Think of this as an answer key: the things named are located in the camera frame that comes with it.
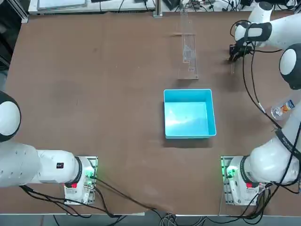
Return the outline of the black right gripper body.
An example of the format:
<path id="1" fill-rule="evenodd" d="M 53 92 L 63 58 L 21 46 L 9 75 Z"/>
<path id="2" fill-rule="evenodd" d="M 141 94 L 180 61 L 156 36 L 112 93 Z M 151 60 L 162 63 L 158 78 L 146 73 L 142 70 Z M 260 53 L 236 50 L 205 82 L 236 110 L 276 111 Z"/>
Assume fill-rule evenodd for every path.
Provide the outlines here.
<path id="1" fill-rule="evenodd" d="M 237 48 L 238 56 L 244 56 L 246 54 L 253 53 L 253 43 L 252 42 L 237 41 L 236 48 Z"/>

